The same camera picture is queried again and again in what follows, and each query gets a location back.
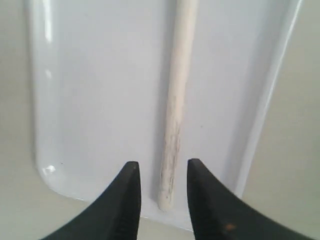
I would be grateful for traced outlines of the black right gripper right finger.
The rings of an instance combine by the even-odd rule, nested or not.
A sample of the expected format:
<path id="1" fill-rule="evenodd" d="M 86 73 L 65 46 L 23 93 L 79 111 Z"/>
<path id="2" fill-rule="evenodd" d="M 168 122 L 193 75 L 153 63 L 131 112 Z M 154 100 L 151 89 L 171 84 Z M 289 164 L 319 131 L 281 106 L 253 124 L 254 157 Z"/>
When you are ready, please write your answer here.
<path id="1" fill-rule="evenodd" d="M 285 229 L 231 193 L 199 159 L 187 165 L 187 199 L 197 240 L 283 240 Z"/>

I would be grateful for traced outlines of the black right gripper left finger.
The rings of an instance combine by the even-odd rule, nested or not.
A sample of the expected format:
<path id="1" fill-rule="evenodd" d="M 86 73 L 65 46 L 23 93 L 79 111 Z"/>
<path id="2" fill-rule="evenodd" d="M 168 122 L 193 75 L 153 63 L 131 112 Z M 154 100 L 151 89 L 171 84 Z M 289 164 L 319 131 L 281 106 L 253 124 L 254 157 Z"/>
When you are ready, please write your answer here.
<path id="1" fill-rule="evenodd" d="M 136 240 L 141 214 L 139 163 L 128 161 L 104 192 L 46 240 Z"/>

